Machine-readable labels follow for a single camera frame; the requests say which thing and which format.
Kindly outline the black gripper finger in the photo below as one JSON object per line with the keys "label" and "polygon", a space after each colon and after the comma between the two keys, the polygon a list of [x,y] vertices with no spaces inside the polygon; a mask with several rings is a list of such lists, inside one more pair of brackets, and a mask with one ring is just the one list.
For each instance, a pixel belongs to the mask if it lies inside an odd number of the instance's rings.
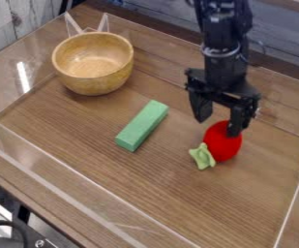
{"label": "black gripper finger", "polygon": [[227,134],[231,138],[237,137],[248,127],[251,119],[256,116],[256,110],[257,103],[253,101],[232,104],[227,128]]}
{"label": "black gripper finger", "polygon": [[212,99],[208,93],[189,92],[189,102],[195,120],[201,123],[212,114]]}

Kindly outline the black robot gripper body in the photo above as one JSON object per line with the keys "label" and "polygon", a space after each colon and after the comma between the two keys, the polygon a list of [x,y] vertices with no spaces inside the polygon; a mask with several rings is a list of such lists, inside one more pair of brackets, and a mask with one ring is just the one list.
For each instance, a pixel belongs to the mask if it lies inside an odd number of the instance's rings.
{"label": "black robot gripper body", "polygon": [[259,90],[247,82],[248,50],[237,47],[219,50],[201,49],[204,68],[185,69],[185,89],[211,95],[212,104],[227,108],[232,104],[253,101],[259,105]]}

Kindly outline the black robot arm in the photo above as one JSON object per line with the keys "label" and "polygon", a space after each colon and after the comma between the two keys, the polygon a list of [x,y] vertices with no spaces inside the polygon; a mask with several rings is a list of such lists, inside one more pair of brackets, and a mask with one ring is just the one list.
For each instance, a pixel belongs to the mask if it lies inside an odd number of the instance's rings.
{"label": "black robot arm", "polygon": [[247,81],[248,32],[252,12],[248,0],[185,0],[193,8],[201,35],[204,68],[185,69],[185,89],[192,114],[201,123],[213,104],[231,110],[227,136],[237,137],[256,116],[260,91]]}

